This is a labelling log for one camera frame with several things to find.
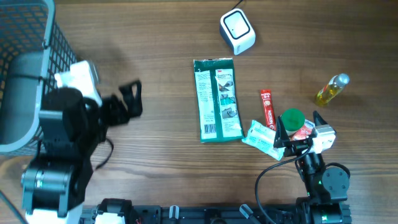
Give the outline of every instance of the cable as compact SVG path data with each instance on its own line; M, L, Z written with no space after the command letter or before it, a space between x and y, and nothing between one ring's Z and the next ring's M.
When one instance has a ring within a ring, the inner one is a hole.
M38 157L39 157L40 150L41 150L41 148L42 148L42 141L43 141L43 140L41 140L41 139L39 139L39 140L37 141L37 150L36 150L35 158L38 158Z
M111 156L112 156L112 152L113 152L113 149L114 149L114 144L113 144L112 140L110 140L110 139L108 139L108 138L106 138L105 140L106 140L107 142L109 142L109 144L111 145L111 152L109 153L109 155L107 156L107 158L106 158L102 163L100 163L98 166L95 167L95 170L98 170L99 168L103 167L103 166L108 162L108 160L111 158Z
M294 165L296 166L297 172L300 175L300 178L302 181L304 181L304 176L303 176L303 172L301 171L299 165L297 164L298 161L294 161Z
M43 78L41 76L40 77L33 77L33 76L30 76L30 75L15 74L15 75L10 75L8 78L27 78L27 79L31 79L31 80L38 80L39 82L43 81L44 84L46 84L50 89L55 90L55 88L50 85L49 80L46 79L46 78Z
M4 203L10 208L10 210L13 212L13 214L19 219L19 221L22 224L27 224L25 221L24 217L19 213L17 208L11 203L11 201L3 194L3 192L0 190L0 198L4 201Z
M243 0L239 0L239 2L231 9L234 10L239 4L241 4L243 2Z
M274 165L272 165L272 166L266 168L265 170L263 170L263 171L260 173L259 177L257 177L256 184L255 184L255 186L254 186L254 193L256 194L256 201L257 201L257 204L258 204L258 206L259 206L261 212L265 215L265 217L268 219L268 221L269 221L271 224L276 224L276 222L274 222L274 221L270 218L270 216L267 214L267 212L263 209L263 207L262 207L262 205L261 205L261 202L260 202L260 198L259 198L258 188L259 188L259 182L260 182L261 177L262 177L266 172L272 170L273 168L276 168L276 167L279 167L279 166L288 164L288 163L290 163L290 162L295 162L295 161L297 161L297 160L303 158L304 156L308 155L309 152L310 152L310 149L307 149L307 151L305 151L303 154L301 154L300 156L298 156L298 157L296 157L296 158L289 159L289 160L286 160L286 161L283 161L283 162L274 164Z

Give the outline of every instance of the yellow liquid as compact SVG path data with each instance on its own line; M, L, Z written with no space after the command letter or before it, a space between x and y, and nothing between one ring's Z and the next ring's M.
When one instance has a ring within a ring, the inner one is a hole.
M336 84L327 85L324 91L319 91L318 94L315 95L315 104L318 106L326 106L329 101L339 94L344 87L340 87Z

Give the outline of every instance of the red tube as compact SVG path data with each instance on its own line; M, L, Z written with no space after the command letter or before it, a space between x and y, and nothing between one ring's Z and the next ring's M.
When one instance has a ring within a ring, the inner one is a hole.
M267 127L276 131L274 109L272 107L271 90L261 90L262 106L266 116Z

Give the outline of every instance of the oil bottle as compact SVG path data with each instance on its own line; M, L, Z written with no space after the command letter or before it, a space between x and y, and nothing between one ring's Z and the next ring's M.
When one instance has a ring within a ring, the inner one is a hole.
M349 76L347 74L336 75L331 78L330 82L315 95L315 104L318 106L325 106L329 101L339 94L344 87L349 83Z

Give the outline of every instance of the white smart speaker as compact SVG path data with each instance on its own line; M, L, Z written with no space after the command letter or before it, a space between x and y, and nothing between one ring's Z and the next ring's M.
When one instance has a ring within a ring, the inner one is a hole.
M233 9L221 17L220 34L235 55L244 52L256 41L256 33L241 9Z

